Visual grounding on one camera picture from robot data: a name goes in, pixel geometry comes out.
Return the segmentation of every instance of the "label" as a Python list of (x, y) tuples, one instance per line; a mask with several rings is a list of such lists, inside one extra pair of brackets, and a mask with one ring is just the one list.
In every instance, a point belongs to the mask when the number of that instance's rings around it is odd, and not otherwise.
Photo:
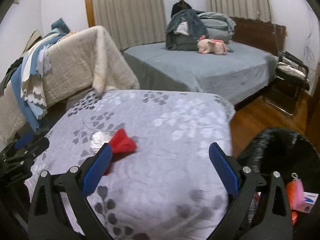
[(304, 192), (304, 203), (296, 210), (304, 213), (310, 213), (312, 207), (315, 205), (319, 194)]

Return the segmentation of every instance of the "floral bedspread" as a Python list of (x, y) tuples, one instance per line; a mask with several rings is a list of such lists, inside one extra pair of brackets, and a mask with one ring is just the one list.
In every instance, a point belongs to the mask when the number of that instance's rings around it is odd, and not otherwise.
[[(117, 161), (88, 197), (114, 239), (206, 239), (222, 219), (227, 193), (208, 148), (217, 142), (231, 155), (228, 122), (235, 111), (223, 98), (204, 93), (113, 90), (90, 92), (50, 130), (50, 147), (26, 181), (30, 195), (43, 169), (65, 173), (93, 156), (93, 133), (124, 128), (135, 153)], [(63, 197), (71, 224), (82, 232)]]

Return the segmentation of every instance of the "wooden door frame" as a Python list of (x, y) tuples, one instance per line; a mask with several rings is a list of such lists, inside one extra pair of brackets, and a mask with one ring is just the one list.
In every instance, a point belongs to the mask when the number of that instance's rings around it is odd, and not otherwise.
[(94, 13), (93, 13), (93, 2), (92, 0), (84, 0), (84, 2), (85, 2), (85, 10), (87, 11), (88, 26), (93, 27), (96, 25), (94, 20)]

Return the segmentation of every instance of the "bed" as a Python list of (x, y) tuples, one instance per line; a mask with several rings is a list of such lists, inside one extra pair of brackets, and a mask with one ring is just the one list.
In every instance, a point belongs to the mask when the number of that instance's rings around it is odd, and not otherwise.
[[(206, 239), (228, 204), (208, 147), (217, 142), (231, 155), (234, 114), (229, 102), (212, 94), (112, 90), (98, 98), (90, 92), (47, 134), (50, 146), (26, 185), (32, 195), (43, 169), (57, 174), (81, 165), (94, 155), (93, 133), (124, 128), (137, 151), (113, 163), (87, 198), (101, 223), (114, 239)], [(82, 232), (62, 198), (73, 228)]]
[(158, 43), (129, 48), (124, 58), (142, 89), (213, 93), (237, 104), (274, 79), (275, 55), (277, 46), (283, 49), (285, 27), (234, 20), (233, 41), (238, 42), (233, 42), (234, 52), (228, 55), (169, 51), (165, 43)]

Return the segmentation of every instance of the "pink plush toy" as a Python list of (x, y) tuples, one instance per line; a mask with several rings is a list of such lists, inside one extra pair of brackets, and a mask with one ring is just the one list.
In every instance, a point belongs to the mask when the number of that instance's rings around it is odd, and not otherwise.
[(221, 40), (206, 39), (204, 35), (199, 38), (198, 42), (198, 53), (208, 54), (213, 53), (216, 55), (226, 55), (228, 54), (228, 49), (226, 44)]

